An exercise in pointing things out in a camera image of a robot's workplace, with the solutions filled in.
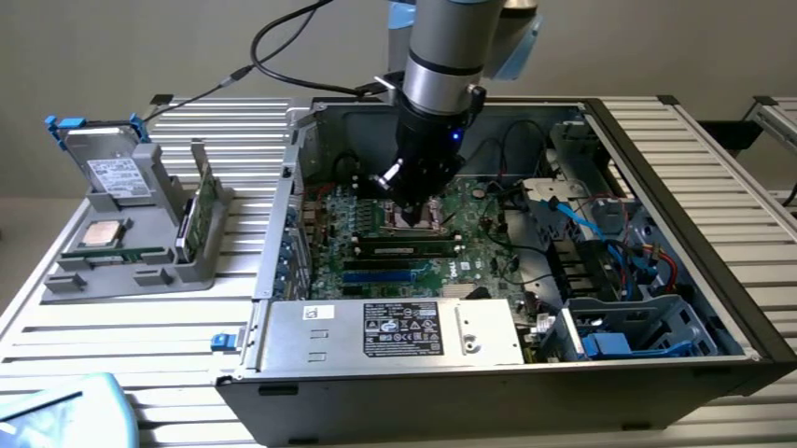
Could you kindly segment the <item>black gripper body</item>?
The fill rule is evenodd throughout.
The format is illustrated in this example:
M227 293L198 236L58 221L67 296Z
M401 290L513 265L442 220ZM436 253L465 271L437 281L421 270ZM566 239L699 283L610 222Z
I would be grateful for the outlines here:
M472 104L454 115L438 115L416 108L401 96L397 100L398 151L388 170L374 177L388 197L402 206L422 206L440 194L465 165L460 149L465 132L481 114L486 94L472 92Z

